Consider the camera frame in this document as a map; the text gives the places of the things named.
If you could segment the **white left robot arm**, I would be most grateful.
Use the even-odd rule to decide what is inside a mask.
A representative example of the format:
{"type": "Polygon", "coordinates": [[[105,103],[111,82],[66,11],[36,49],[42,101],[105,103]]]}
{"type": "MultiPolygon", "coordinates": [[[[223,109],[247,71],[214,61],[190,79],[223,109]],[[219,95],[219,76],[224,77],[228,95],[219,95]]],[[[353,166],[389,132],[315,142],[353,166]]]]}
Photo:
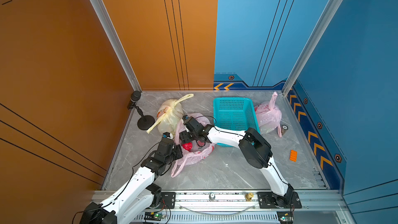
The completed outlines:
{"type": "Polygon", "coordinates": [[[160,204],[161,187],[154,181],[168,165],[182,158],[182,149],[165,132],[157,150],[151,152],[130,179],[110,197],[96,204],[91,202],[82,211],[81,224],[129,224],[143,210],[160,204]]]}

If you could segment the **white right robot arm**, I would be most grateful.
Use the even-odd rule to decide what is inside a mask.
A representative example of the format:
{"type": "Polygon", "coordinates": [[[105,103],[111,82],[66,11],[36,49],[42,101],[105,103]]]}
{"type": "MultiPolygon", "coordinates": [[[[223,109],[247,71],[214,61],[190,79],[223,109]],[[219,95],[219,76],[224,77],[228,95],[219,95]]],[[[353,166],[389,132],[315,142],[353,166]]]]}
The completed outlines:
{"type": "Polygon", "coordinates": [[[271,145],[256,129],[233,131],[208,124],[196,129],[186,127],[179,134],[179,138],[184,144],[200,141],[209,144],[225,144],[240,149],[246,161],[262,172],[276,198],[291,199],[293,187],[284,179],[278,169],[271,145]]]}

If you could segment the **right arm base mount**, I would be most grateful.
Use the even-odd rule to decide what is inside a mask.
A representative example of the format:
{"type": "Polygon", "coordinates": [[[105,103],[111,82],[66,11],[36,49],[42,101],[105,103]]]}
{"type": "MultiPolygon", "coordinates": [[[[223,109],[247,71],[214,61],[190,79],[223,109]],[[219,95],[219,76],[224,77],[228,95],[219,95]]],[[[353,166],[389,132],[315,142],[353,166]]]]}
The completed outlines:
{"type": "Polygon", "coordinates": [[[287,197],[281,197],[272,192],[258,192],[258,202],[261,209],[288,208],[301,209],[302,203],[297,192],[288,194],[287,197]]]}

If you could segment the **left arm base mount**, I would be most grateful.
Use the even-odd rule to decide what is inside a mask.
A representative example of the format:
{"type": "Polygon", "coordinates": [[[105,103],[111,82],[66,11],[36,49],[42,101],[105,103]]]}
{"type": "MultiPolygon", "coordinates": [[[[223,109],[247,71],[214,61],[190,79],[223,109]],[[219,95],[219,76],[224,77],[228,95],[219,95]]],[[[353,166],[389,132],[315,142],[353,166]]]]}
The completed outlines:
{"type": "Polygon", "coordinates": [[[176,192],[161,192],[154,195],[152,204],[149,208],[169,208],[174,209],[176,203],[176,192]]]}

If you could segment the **pink plastic bag with hearts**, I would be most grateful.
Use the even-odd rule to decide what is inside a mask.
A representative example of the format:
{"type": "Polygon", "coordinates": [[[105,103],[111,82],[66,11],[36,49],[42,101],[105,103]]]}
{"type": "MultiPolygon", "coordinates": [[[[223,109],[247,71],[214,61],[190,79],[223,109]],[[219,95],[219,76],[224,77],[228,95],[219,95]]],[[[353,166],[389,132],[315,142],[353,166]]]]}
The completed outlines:
{"type": "Polygon", "coordinates": [[[172,178],[178,176],[183,170],[184,166],[190,166],[202,161],[203,159],[207,158],[215,149],[215,146],[212,144],[198,141],[191,142],[193,144],[193,148],[190,152],[188,152],[182,147],[183,144],[179,139],[180,132],[185,130],[186,128],[183,125],[183,120],[181,120],[176,127],[174,142],[176,145],[181,145],[183,157],[175,162],[171,171],[172,178]]]}

